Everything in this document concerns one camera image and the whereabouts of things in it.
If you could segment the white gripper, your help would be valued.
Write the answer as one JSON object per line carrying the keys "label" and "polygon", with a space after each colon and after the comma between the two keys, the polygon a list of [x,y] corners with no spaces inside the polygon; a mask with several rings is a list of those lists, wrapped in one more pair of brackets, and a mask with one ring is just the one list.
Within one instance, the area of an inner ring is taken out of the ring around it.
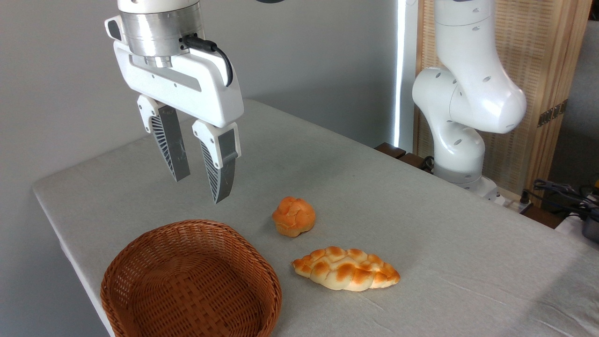
{"label": "white gripper", "polygon": [[203,32],[200,17],[118,15],[105,21],[105,29],[114,40],[124,81],[141,93],[137,105],[144,128],[154,136],[174,180],[190,175],[177,109],[199,119],[192,130],[200,141],[212,198],[216,204],[227,198],[241,156],[233,122],[244,106],[238,82],[228,83],[220,55],[183,43],[185,36]]}

